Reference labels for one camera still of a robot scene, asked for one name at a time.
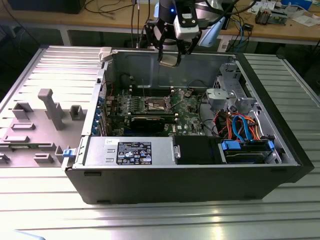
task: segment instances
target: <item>sticker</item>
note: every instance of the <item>sticker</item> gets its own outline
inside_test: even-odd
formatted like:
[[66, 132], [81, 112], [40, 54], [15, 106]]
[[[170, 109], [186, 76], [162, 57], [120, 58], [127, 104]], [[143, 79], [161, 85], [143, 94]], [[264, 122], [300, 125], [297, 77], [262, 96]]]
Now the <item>sticker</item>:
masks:
[[117, 145], [119, 142], [119, 139], [116, 138], [107, 138], [104, 140], [104, 145]]
[[116, 156], [118, 165], [152, 164], [151, 142], [119, 142], [118, 139], [112, 140], [117, 140], [118, 144]]
[[11, 149], [28, 149], [29, 146], [10, 146]]

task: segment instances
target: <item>black computer case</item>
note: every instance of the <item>black computer case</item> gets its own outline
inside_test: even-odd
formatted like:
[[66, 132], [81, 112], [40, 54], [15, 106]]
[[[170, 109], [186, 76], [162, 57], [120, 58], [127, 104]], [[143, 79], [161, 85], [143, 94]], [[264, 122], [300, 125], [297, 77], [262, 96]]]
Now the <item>black computer case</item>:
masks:
[[13, 10], [78, 14], [86, 0], [7, 0]]

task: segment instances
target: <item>warning label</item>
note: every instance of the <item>warning label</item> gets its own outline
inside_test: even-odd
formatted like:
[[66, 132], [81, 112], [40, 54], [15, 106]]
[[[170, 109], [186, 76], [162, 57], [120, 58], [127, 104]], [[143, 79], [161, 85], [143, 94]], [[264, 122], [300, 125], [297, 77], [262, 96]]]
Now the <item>warning label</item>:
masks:
[[119, 142], [116, 163], [118, 165], [151, 165], [151, 142]]

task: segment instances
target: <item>wooden table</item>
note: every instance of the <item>wooden table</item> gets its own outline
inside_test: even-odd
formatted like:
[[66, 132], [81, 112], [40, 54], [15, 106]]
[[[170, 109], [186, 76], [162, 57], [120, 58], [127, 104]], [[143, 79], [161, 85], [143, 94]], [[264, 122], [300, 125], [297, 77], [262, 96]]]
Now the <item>wooden table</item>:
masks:
[[[116, 3], [116, 0], [99, 0], [100, 6], [103, 4]], [[248, 5], [249, 0], [241, 0], [237, 5], [239, 9], [241, 6]], [[130, 1], [122, 1], [116, 6], [106, 7], [105, 10], [112, 10], [129, 5]], [[98, 13], [92, 13], [83, 9], [79, 14], [65, 14], [57, 12], [39, 12], [39, 11], [16, 11], [12, 10], [7, 5], [10, 12], [15, 16], [23, 26], [32, 28], [47, 28], [58, 29], [64, 45], [72, 45], [68, 34], [69, 30], [79, 31], [96, 31], [96, 32], [117, 32], [130, 33], [131, 32], [131, 11], [132, 7], [126, 7], [115, 11], [112, 15], [114, 19], [105, 17]], [[97, 11], [97, 5], [93, 2], [88, 5], [88, 8]], [[312, 7], [311, 11], [319, 11], [320, 7]], [[153, 18], [154, 4], [151, 5], [150, 17]], [[255, 15], [247, 12], [241, 13], [242, 18], [246, 23], [254, 25], [251, 41], [256, 42], [271, 42], [284, 44], [301, 44], [301, 45], [315, 45], [320, 38], [320, 26], [315, 25], [307, 27], [289, 19], [286, 25], [258, 25], [255, 24]], [[140, 6], [140, 23], [141, 29], [148, 17], [148, 4], [141, 4]], [[0, 24], [17, 26], [6, 10], [0, 3]], [[133, 29], [137, 32], [137, 6], [135, 6], [135, 15], [133, 19]], [[239, 31], [233, 23], [229, 24], [227, 30], [222, 30], [218, 38], [222, 39], [219, 46], [219, 51], [225, 51], [229, 41], [234, 38]]]

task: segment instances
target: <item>motherboard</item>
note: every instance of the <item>motherboard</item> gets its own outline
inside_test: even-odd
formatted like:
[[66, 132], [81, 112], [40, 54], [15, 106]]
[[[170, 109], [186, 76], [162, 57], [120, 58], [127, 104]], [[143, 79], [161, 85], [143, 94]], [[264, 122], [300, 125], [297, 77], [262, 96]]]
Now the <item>motherboard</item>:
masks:
[[101, 136], [205, 135], [198, 115], [199, 94], [189, 89], [122, 89], [106, 96], [99, 123]]

